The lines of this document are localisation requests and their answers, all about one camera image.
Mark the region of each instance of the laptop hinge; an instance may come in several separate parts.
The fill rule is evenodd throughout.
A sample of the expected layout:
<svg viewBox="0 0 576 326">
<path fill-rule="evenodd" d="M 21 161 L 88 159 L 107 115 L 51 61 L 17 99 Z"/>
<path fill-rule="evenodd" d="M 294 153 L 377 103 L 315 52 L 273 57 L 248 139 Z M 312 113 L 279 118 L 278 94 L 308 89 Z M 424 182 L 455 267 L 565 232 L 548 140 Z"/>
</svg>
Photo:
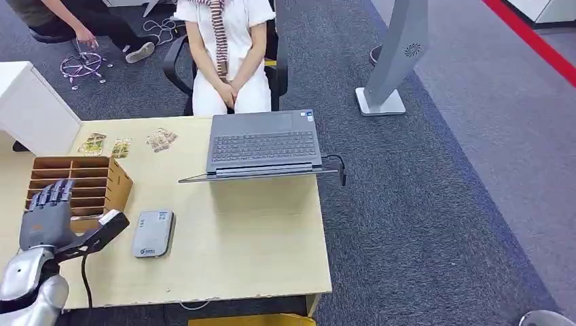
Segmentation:
<svg viewBox="0 0 576 326">
<path fill-rule="evenodd" d="M 258 166 L 247 168 L 222 168 L 216 170 L 216 177 L 242 177 L 250 175 L 278 175 L 294 172 L 312 171 L 311 163 L 283 164 L 272 166 Z"/>
</svg>

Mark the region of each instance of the white dress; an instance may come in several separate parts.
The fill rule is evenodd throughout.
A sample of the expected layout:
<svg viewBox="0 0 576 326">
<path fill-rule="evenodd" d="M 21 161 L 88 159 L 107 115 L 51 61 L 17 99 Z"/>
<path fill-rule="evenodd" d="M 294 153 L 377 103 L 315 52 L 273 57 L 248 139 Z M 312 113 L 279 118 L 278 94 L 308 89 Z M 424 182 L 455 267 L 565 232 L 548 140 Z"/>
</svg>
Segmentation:
<svg viewBox="0 0 576 326">
<path fill-rule="evenodd" d="M 274 19 L 268 0 L 226 0 L 222 13 L 226 38 L 228 39 L 228 76 L 232 81 L 248 51 L 252 48 L 250 28 Z M 204 46 L 216 67 L 216 38 L 212 27 L 212 15 L 207 5 L 190 0 L 179 0 L 174 17 L 198 23 Z M 200 69 L 194 80 L 192 107 L 196 116 L 226 114 L 226 104 L 206 80 Z M 264 60 L 256 72 L 238 92 L 234 105 L 236 113 L 270 111 L 270 88 L 264 73 Z"/>
</svg>

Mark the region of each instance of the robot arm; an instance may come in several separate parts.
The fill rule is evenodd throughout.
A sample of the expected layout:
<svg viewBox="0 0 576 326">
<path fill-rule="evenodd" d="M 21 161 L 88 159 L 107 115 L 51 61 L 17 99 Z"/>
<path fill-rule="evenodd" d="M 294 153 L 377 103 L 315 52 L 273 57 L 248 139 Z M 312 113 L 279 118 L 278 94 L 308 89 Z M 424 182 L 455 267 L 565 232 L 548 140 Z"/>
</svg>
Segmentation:
<svg viewBox="0 0 576 326">
<path fill-rule="evenodd" d="M 52 326 L 66 299 L 68 283 L 59 263 L 102 250 L 130 223 L 112 210 L 98 227 L 77 236 L 70 229 L 72 180 L 59 180 L 36 193 L 22 217 L 20 248 L 0 285 L 0 325 Z"/>
</svg>

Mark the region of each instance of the laptop keyboard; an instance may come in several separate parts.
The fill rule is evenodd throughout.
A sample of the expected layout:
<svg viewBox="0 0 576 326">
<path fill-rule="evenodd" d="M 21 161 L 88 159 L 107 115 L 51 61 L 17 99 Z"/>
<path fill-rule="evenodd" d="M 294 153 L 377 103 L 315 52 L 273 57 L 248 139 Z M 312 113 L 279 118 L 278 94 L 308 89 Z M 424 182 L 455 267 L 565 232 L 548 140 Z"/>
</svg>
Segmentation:
<svg viewBox="0 0 576 326">
<path fill-rule="evenodd" d="M 316 155 L 312 131 L 215 137 L 212 162 Z"/>
</svg>

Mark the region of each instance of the robotic finger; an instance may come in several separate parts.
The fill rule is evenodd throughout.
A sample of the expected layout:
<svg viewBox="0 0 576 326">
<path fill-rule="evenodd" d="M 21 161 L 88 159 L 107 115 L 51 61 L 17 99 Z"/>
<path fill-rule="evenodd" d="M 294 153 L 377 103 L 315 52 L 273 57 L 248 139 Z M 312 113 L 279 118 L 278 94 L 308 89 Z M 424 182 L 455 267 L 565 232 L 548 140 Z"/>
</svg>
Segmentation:
<svg viewBox="0 0 576 326">
<path fill-rule="evenodd" d="M 62 197 L 60 201 L 67 202 L 72 196 L 72 187 L 74 186 L 74 180 L 66 179 L 66 184 L 64 185 L 64 190 L 62 191 Z"/>
<path fill-rule="evenodd" d="M 46 187 L 44 187 L 44 189 L 42 189 L 42 192 L 40 193 L 40 199 L 38 199 L 38 206 L 43 207 L 44 205 L 46 205 L 52 187 L 54 187 L 54 185 L 47 185 Z"/>
<path fill-rule="evenodd" d="M 30 203 L 30 207 L 28 208 L 29 211 L 34 211 L 36 206 L 38 205 L 38 198 L 40 198 L 40 193 L 37 192 L 32 196 L 32 202 Z"/>
<path fill-rule="evenodd" d="M 64 184 L 64 179 L 58 180 L 54 187 L 52 187 L 50 192 L 50 206 L 55 206 L 56 202 L 58 202 L 58 198 L 62 195 L 62 185 Z"/>
</svg>

